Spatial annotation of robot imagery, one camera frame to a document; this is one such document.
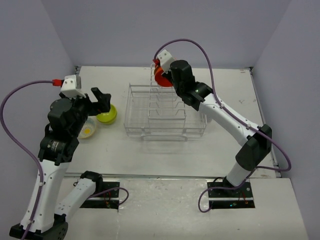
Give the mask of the orange bowl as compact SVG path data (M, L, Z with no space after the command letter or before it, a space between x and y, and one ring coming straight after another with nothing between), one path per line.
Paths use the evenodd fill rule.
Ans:
M153 71L154 80L159 86L170 88L173 86L173 84L165 76L163 76L164 73L165 72L163 71L163 69L159 65L156 65Z

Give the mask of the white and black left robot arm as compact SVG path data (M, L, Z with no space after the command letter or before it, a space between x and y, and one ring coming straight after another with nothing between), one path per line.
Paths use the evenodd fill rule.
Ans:
M40 142L37 163L40 170L27 211L20 223L12 226L10 237L21 240L62 240L75 212L91 195L103 193L99 173L85 171L79 186L57 202L63 178L79 145L78 136L89 116L107 113L111 94L91 88L96 102L89 96L69 98L65 94L50 105L44 138Z

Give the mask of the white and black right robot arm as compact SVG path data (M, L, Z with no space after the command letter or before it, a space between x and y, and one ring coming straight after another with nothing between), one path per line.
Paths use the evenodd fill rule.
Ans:
M185 60L170 64L171 82L182 101L214 120L240 145L235 164L222 180L223 191L233 197L241 191L241 184L272 150L272 129L249 121L214 95L207 84L195 80L192 67Z

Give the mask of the yellow sun patterned bowl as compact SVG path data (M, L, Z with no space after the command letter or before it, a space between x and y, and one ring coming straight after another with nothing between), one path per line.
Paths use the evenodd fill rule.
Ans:
M90 138L93 136L93 134L95 133L97 129L97 124L95 122L94 119L92 118L88 118L86 120L86 122L84 123L79 135L78 135L78 138L79 139L87 139L87 138Z

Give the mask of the lime green bowl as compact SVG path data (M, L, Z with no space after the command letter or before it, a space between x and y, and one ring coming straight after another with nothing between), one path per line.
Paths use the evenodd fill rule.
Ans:
M96 116L96 119L102 124L111 125L116 121L117 114L117 108L113 104L111 104L110 111L98 114Z

